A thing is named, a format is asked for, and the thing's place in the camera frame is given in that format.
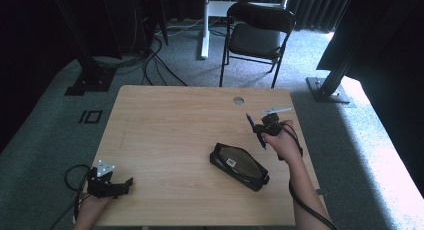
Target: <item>black chair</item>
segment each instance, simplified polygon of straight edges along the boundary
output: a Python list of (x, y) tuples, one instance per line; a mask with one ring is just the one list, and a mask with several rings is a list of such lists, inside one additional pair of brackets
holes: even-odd
[[(232, 22), (237, 22), (233, 31)], [(274, 88), (286, 43), (295, 23), (293, 13), (281, 6), (261, 6), (245, 2), (233, 4), (227, 11), (227, 34), (219, 86), (222, 87), (224, 67), (229, 64), (231, 57), (271, 64), (269, 73), (277, 64), (271, 85)]]

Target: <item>desk leg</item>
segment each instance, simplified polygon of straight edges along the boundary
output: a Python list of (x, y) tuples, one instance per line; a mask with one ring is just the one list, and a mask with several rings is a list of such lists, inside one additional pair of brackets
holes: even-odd
[(202, 54), (201, 57), (203, 59), (208, 58), (209, 53), (209, 13), (208, 13), (209, 0), (205, 0), (205, 16), (204, 22), (205, 26), (203, 29), (203, 41), (202, 41)]

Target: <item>chair backrest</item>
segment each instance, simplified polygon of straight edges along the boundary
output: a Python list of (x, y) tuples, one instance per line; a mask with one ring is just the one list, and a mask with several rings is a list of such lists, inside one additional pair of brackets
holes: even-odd
[(246, 2), (233, 4), (227, 11), (228, 24), (231, 17), (256, 28), (280, 31), (288, 35), (296, 24), (294, 14), (281, 6), (261, 6)]

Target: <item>black pouch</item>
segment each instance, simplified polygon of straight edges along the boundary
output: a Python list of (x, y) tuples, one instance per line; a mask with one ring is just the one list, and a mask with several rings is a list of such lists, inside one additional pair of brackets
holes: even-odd
[(255, 192), (269, 181), (268, 171), (242, 148), (217, 143), (210, 162)]

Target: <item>gray carpet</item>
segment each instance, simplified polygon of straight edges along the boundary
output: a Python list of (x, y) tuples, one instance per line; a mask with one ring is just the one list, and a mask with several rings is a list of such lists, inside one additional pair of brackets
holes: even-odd
[[(328, 42), (328, 36), (321, 32), (294, 32), (276, 88), (291, 93), (318, 180), (330, 192), (325, 202), (334, 223), (339, 229), (422, 229), (423, 199), (360, 83), (349, 78), (342, 82), (355, 107), (317, 103), (309, 92), (306, 77), (328, 74), (315, 70)], [(189, 86), (218, 86), (223, 38), (211, 34), (206, 60), (200, 60), (200, 48), (201, 32), (184, 31), (170, 36), (169, 46), (163, 46), (158, 56)], [(159, 49), (159, 44), (154, 42), (152, 49)], [(78, 62), (73, 61), (57, 74), (0, 155), (0, 229), (49, 229), (73, 201), (74, 192), (63, 180), (65, 171), (76, 164), (91, 165), (119, 88), (148, 83), (143, 81), (139, 64), (118, 69), (108, 92), (64, 96), (80, 70)], [(146, 72), (154, 85), (182, 85), (158, 61), (150, 61)], [(226, 70), (224, 86), (269, 88), (273, 76), (266, 72), (264, 65), (233, 60)], [(99, 122), (81, 122), (84, 111), (102, 111)], [(82, 172), (75, 171), (70, 183), (76, 187), (81, 176)], [(55, 229), (72, 226), (70, 211)]]

